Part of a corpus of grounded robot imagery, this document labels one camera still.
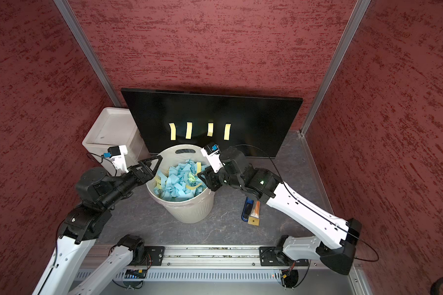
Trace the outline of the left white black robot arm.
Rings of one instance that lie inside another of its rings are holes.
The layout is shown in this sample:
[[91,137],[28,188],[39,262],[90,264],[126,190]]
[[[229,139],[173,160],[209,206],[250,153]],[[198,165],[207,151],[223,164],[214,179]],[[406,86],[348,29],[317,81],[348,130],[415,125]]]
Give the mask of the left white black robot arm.
[[128,199],[135,188],[153,180],[162,160],[162,156],[150,157],[129,167],[119,177],[111,176],[102,167],[92,168],[81,176],[75,186],[81,202],[59,227],[55,250],[34,294],[99,295],[127,266],[150,268],[161,264],[163,247],[146,249],[142,238],[127,234],[93,273],[77,287],[71,287],[116,204]]

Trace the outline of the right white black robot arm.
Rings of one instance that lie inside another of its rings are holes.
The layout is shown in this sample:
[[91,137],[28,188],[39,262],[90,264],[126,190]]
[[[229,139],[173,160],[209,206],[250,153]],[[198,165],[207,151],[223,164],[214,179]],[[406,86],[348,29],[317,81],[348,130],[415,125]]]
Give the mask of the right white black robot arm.
[[206,186],[239,189],[249,199],[276,209],[309,230],[311,238],[283,237],[275,248],[279,258],[321,261],[337,274],[348,275],[355,259],[362,224],[337,217],[295,192],[282,178],[255,168],[237,148],[222,151],[216,144],[201,148],[209,167],[199,174]]

